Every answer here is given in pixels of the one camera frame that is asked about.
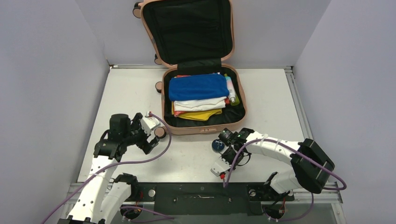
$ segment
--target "white tabletop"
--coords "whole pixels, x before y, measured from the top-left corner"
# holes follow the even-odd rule
[[[161,81],[165,69],[112,69],[107,78],[103,97],[85,153],[78,182],[86,180],[91,167],[93,150],[102,133],[109,128],[112,114],[125,113],[130,118],[137,112],[151,111],[161,116],[161,95],[155,83]],[[237,69],[245,91],[248,113],[242,127],[267,133],[270,137],[303,141],[303,132],[297,117],[284,70]],[[119,166],[113,177],[121,173],[137,176],[140,182],[220,182],[210,172],[219,154],[211,149],[218,133],[172,136],[172,144],[159,159],[136,165]],[[161,140],[151,154],[145,155],[136,146],[128,147],[122,161],[141,161],[159,154],[168,142]],[[274,171],[290,169],[286,164],[263,155],[252,156],[251,161],[238,167],[231,182],[263,182]]]

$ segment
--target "white wall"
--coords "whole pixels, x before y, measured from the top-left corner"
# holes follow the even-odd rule
[[[39,223],[75,181],[108,64],[75,1],[2,0],[0,68],[0,223]]]
[[[349,224],[396,223],[396,1],[332,0],[294,72]]]
[[[155,51],[132,10],[137,0],[76,0],[110,64],[155,65]],[[233,0],[238,68],[297,62],[330,0]]]

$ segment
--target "suitcase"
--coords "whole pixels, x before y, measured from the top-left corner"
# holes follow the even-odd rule
[[[159,85],[163,120],[172,134],[237,129],[246,116],[247,108],[238,72],[223,63],[234,52],[230,0],[145,0],[135,4],[133,13],[141,18],[153,43],[155,62],[169,68]],[[216,72],[226,73],[232,79],[240,103],[227,105],[221,114],[212,115],[207,121],[174,117],[168,96],[170,79],[177,75]]]

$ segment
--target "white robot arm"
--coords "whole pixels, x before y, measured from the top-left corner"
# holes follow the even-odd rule
[[[305,139],[304,142],[278,140],[268,137],[268,135],[255,132],[254,130],[243,128],[239,133],[232,133],[228,129],[224,129],[219,135],[219,140],[225,143],[228,148],[211,168],[211,172],[216,176],[224,176],[224,174],[228,173],[237,151],[245,143],[252,140],[261,141],[250,144],[248,149],[244,149],[245,153],[262,154],[290,165],[291,169],[289,171],[274,173],[265,183],[270,190],[278,194],[283,194],[299,188],[305,188],[312,193],[318,194],[322,191],[329,178],[328,173],[322,172],[321,169],[294,154],[287,147],[312,158],[330,171],[334,170],[334,163],[323,152],[319,145],[311,139]],[[242,158],[243,155],[240,154],[236,160],[235,166]]]
[[[145,154],[158,144],[155,137],[150,142],[147,138],[159,127],[160,122],[154,117],[143,117],[137,113],[134,119],[126,114],[115,114],[110,118],[110,129],[105,131],[95,145],[94,158],[88,178],[96,175],[81,191],[77,203],[67,219],[60,219],[58,224],[109,224],[120,206],[130,197],[138,194],[137,179],[133,175],[122,174],[115,180],[109,194],[104,198],[107,186],[116,167],[96,174],[101,168],[120,162],[127,146],[137,145]]]

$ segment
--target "screw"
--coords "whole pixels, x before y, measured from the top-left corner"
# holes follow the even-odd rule
[[[155,190],[151,189],[151,190],[148,191],[148,196],[154,197],[155,195],[156,195],[156,191]]]
[[[251,190],[249,191],[249,195],[250,195],[251,197],[256,196],[256,191],[255,191],[254,189],[251,189]]]

